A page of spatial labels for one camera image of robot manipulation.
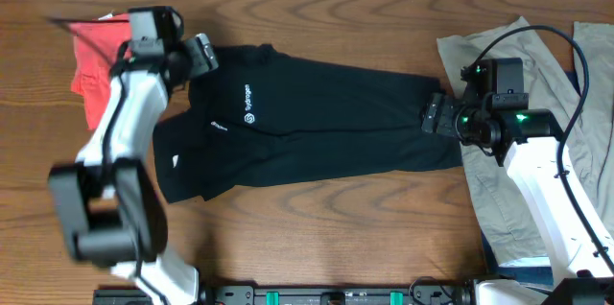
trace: white logo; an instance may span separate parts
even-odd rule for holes
[[[251,113],[246,114],[245,119],[246,119],[246,123],[248,124],[252,124],[253,122],[256,121],[256,117],[254,117],[254,115]]]
[[[251,110],[251,90],[249,84],[246,84],[246,111]]]
[[[220,130],[228,131],[228,129],[224,128],[223,126],[219,125],[216,122],[211,122],[211,125],[216,127],[216,128],[218,128],[218,129],[220,129]]]
[[[246,84],[246,111],[251,111],[251,89],[249,88],[249,84]],[[251,113],[246,114],[244,117],[246,123],[252,124],[256,121],[256,116]]]

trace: beige fabric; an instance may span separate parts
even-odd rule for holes
[[[593,172],[589,175],[591,200],[605,227],[614,230],[614,25],[599,23],[574,24],[574,40],[579,44],[588,62],[588,97],[582,111],[582,130],[593,156]],[[579,84],[584,77],[581,63],[574,57]]]
[[[529,25],[527,20],[520,17],[508,26],[483,33],[468,36],[453,35],[438,39],[439,55],[455,96],[460,97],[464,90],[465,83],[461,81],[460,75],[463,66],[471,64],[497,36],[527,25]],[[614,48],[613,39],[603,35],[604,27],[594,26],[576,25],[579,42],[592,43],[598,38],[600,43],[585,50],[589,54],[587,57],[590,58],[589,70],[592,81],[589,99],[591,96],[593,99],[590,100],[590,109],[587,104],[587,108],[576,123],[567,145],[584,190],[598,208],[606,227],[612,231],[614,194],[611,192],[614,191],[612,189],[614,184],[611,181],[611,172],[614,170],[612,168],[614,161],[611,158],[607,159],[610,171],[607,171],[604,165],[606,151],[612,148],[608,141],[612,137],[614,93],[608,88],[614,85],[611,60]],[[610,48],[609,52],[605,52],[605,47]],[[536,32],[528,31],[512,35],[495,46],[487,56],[521,58],[524,62],[525,91],[530,93],[529,108],[547,108],[563,128],[567,126],[578,104],[579,94]],[[608,106],[609,109],[601,109],[602,106]],[[589,129],[596,124],[600,125],[599,130]],[[480,227],[491,244],[499,264],[545,256],[546,251],[529,208],[505,170],[497,166],[494,158],[484,156],[475,147],[462,147],[462,161]]]

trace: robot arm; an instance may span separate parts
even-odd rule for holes
[[[173,88],[218,67],[206,35],[181,41],[173,9],[129,10],[131,40],[111,68],[110,98],[100,125],[74,164],[49,175],[71,257],[111,267],[154,302],[192,304],[198,272],[167,246],[162,205],[144,168],[154,126]],[[124,59],[130,47],[132,57]],[[116,197],[117,207],[90,208]]]
[[[556,154],[563,131],[552,112],[527,109],[529,94],[524,92],[521,59],[483,60],[463,70],[462,77],[467,82],[463,98],[434,94],[426,106],[422,129],[477,146],[505,167],[545,243],[555,287],[565,279],[611,278],[612,271],[596,251],[560,179]],[[567,147],[562,161],[581,213],[604,250],[611,251],[612,237],[583,191]],[[510,280],[484,281],[476,285],[475,293],[478,304],[541,304],[546,299]]]

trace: black cycling shorts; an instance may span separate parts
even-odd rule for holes
[[[168,202],[393,170],[460,166],[458,141],[423,133],[437,79],[297,59],[271,45],[217,48],[191,108],[153,132]]]

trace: wooden table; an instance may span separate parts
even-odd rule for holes
[[[0,303],[85,304],[118,281],[67,257],[46,187],[55,161],[87,141],[83,99],[69,90],[71,37],[43,14],[93,18],[172,5],[186,34],[259,44],[307,59],[422,74],[447,83],[436,38],[507,24],[571,32],[612,22],[614,0],[0,0]],[[543,35],[571,68],[570,48]],[[166,115],[188,107],[174,97]],[[154,178],[150,157],[149,170]],[[407,285],[417,276],[484,272],[462,168],[392,172],[271,188],[237,187],[167,206],[170,242],[212,284]]]

